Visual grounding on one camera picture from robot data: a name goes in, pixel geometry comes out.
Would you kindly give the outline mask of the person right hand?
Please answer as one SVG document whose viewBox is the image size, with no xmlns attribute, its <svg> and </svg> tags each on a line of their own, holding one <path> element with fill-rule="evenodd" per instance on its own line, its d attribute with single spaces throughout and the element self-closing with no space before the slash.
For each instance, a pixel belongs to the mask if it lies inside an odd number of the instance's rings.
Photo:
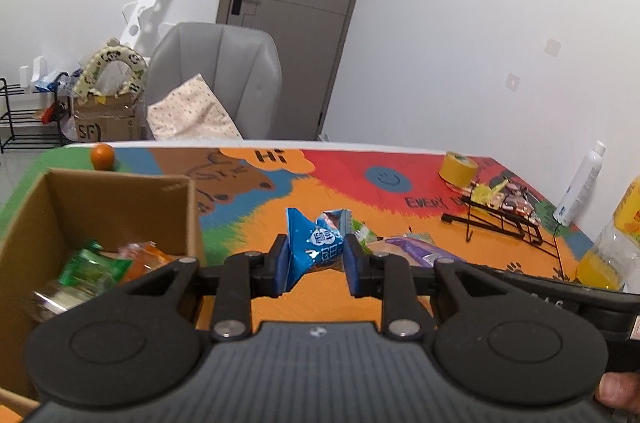
<svg viewBox="0 0 640 423">
<path fill-rule="evenodd" d="M 601 377 L 596 391 L 599 403 L 609 408 L 640 412 L 640 374 L 608 372 Z"/>
</svg>

